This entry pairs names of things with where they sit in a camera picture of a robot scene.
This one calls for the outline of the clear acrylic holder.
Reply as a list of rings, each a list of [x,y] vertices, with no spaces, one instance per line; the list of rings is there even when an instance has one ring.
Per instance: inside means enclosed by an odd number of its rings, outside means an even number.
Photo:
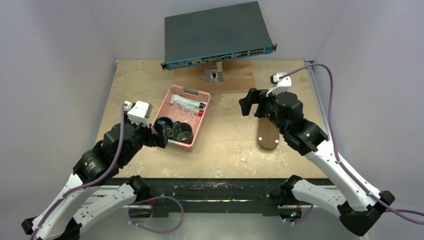
[[[195,108],[193,106],[179,103],[178,101],[174,101],[172,106],[176,108],[174,117],[177,121],[189,123],[193,120],[195,113]]]

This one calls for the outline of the oval wooden tray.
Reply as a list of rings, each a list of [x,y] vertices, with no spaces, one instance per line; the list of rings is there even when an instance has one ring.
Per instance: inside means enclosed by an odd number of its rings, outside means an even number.
[[[257,143],[265,150],[273,150],[280,143],[280,133],[267,118],[260,118],[257,129]]]

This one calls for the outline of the pink plastic basket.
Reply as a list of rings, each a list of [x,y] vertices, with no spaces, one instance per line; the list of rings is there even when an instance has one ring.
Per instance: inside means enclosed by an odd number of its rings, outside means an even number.
[[[182,107],[174,106],[172,104],[172,97],[176,95],[189,101],[196,101],[204,104],[203,108],[198,107],[200,113],[195,114],[195,109],[193,107]],[[173,143],[183,149],[192,150],[197,140],[197,135],[205,119],[205,115],[208,111],[208,106],[211,100],[211,94],[205,91],[183,87],[179,85],[172,85],[169,87],[160,108],[153,120],[156,122],[157,119],[166,117],[171,119],[174,123],[181,122],[187,123],[192,128],[193,140],[190,144],[179,142],[177,140],[169,140],[169,143]]]

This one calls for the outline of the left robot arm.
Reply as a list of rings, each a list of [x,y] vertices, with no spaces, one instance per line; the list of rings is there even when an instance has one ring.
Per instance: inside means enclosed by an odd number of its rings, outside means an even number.
[[[167,146],[173,124],[162,120],[136,124],[122,119],[86,151],[73,167],[63,189],[39,216],[25,219],[21,226],[32,240],[78,240],[95,223],[125,205],[151,203],[155,197],[139,175],[99,200],[83,206],[86,200],[119,173],[142,147]]]

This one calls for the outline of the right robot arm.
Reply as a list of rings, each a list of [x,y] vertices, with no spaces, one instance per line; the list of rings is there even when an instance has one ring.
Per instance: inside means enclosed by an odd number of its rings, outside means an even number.
[[[287,145],[317,166],[338,189],[327,190],[292,175],[280,185],[278,195],[270,193],[269,197],[278,199],[279,206],[295,201],[317,206],[336,216],[352,234],[364,236],[394,202],[394,195],[368,183],[334,150],[328,135],[304,117],[303,103],[296,94],[267,94],[251,88],[239,100],[241,114],[249,115],[254,104],[258,105],[254,116],[267,118]]]

